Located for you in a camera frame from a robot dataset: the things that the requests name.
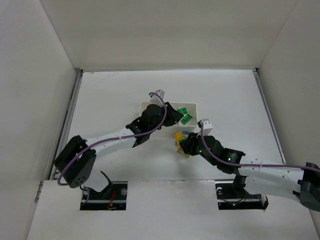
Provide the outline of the green lego plate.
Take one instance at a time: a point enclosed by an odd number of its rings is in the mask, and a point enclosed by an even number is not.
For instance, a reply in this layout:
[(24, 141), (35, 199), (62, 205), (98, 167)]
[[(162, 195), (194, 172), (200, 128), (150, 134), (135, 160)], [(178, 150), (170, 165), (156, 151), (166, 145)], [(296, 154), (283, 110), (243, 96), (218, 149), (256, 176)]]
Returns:
[(181, 120), (180, 122), (183, 124), (183, 125), (186, 125), (188, 122), (190, 122), (192, 120), (192, 116), (190, 114), (186, 114)]

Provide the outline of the green square lego brick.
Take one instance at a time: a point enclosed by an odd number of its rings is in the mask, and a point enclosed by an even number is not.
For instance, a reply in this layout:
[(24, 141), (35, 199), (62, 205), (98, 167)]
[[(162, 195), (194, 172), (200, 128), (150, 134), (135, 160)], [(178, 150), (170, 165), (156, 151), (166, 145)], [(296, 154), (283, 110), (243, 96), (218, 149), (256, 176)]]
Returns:
[(188, 111), (187, 111), (187, 108), (186, 108), (186, 107), (179, 108), (177, 111), (178, 111), (179, 113), (183, 114), (183, 115), (188, 114)]

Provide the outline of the yellow lego brick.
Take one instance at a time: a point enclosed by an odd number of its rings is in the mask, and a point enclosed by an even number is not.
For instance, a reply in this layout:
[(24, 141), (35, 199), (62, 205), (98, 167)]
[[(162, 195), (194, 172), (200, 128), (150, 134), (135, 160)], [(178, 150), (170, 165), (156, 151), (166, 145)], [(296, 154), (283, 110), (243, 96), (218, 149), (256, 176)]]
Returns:
[(175, 142), (177, 146), (180, 145), (181, 141), (185, 140), (185, 137), (182, 132), (178, 132), (174, 136), (175, 136)]

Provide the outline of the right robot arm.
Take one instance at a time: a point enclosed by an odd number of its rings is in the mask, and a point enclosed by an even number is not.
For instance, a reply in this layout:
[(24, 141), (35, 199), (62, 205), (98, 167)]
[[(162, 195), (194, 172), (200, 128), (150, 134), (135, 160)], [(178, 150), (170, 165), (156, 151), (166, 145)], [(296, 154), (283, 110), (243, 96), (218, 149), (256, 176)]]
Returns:
[(183, 151), (200, 155), (225, 174), (234, 174), (233, 189), (244, 195), (271, 195), (291, 199), (304, 207), (320, 210), (320, 168), (307, 162), (304, 166), (250, 161), (242, 151), (223, 147), (211, 135), (191, 132), (180, 143)]

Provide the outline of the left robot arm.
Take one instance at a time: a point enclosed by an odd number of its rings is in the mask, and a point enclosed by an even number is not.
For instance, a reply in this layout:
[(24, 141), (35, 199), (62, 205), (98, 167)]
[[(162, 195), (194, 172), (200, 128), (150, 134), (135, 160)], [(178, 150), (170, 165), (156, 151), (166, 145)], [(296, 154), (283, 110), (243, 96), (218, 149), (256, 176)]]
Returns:
[(149, 140), (162, 127), (171, 127), (183, 118), (169, 102), (164, 106), (149, 104), (141, 116), (124, 128), (105, 136), (83, 139), (72, 137), (53, 164), (70, 188), (84, 187), (102, 195), (111, 189), (111, 180), (104, 172), (93, 171), (95, 161), (124, 149), (137, 147)]

